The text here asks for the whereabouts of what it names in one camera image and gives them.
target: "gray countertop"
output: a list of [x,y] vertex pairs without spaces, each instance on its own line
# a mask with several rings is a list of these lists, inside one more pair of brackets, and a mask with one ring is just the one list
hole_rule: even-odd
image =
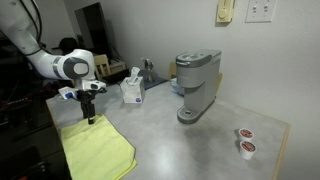
[[[146,91],[143,104],[124,104],[120,87],[93,101],[136,148],[137,167],[124,179],[276,179],[283,156],[287,123],[216,99],[192,125],[177,120],[183,97],[164,83]],[[47,100],[58,132],[82,118],[80,103]],[[251,160],[239,154],[237,129],[255,133],[258,151]]]

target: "white wall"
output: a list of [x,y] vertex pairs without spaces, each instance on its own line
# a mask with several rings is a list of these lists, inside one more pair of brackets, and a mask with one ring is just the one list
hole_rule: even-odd
[[42,19],[41,42],[51,48],[58,47],[64,37],[75,37],[63,0],[37,0]]
[[[65,0],[74,10],[96,0]],[[272,23],[244,23],[249,0],[236,1],[228,26],[215,23],[218,0],[101,1],[127,64],[154,61],[167,76],[169,62],[188,50],[223,51],[218,98],[292,125],[279,179],[320,177],[320,1],[278,0]]]

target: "yellow towel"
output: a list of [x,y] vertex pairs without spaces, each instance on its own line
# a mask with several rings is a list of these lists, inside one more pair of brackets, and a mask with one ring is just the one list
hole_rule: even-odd
[[120,179],[137,164],[135,149],[104,115],[84,119],[61,130],[63,149],[73,180]]

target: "gray coffee maker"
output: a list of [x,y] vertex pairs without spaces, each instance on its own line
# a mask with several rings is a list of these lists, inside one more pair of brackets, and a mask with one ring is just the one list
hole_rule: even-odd
[[177,83],[184,88],[184,105],[178,110],[178,120],[185,124],[198,121],[214,102],[221,51],[202,49],[178,55]]

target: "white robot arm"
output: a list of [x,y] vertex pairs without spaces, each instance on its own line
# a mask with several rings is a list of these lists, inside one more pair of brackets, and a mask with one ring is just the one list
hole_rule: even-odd
[[37,19],[31,0],[5,0],[0,5],[0,29],[37,71],[49,79],[75,80],[75,88],[79,90],[105,88],[103,82],[95,80],[91,52],[76,49],[65,56],[56,56],[44,51],[31,34],[30,29],[34,24],[23,6],[34,20]]

